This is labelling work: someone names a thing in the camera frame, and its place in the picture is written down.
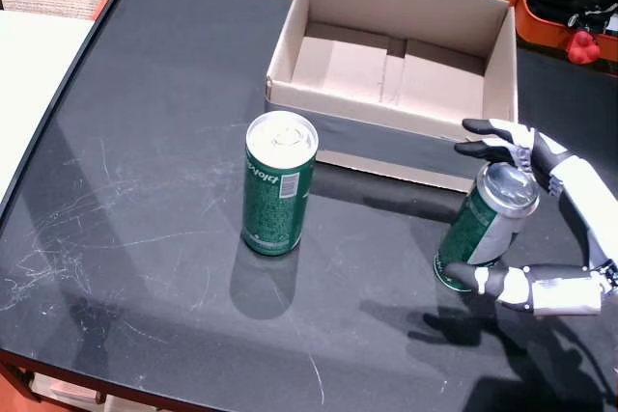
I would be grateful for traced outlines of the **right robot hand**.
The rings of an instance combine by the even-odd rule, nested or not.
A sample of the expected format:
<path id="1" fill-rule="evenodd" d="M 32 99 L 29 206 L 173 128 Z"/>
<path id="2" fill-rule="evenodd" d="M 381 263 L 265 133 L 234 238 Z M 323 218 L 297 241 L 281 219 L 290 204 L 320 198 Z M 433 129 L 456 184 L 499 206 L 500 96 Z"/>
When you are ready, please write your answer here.
<path id="1" fill-rule="evenodd" d="M 456 152 L 486 160 L 435 255 L 446 286 L 535 316 L 590 316 L 617 290 L 617 200 L 585 159 L 533 127 L 465 119 L 479 140 Z M 545 190 L 582 241 L 582 265 L 497 267 Z"/>

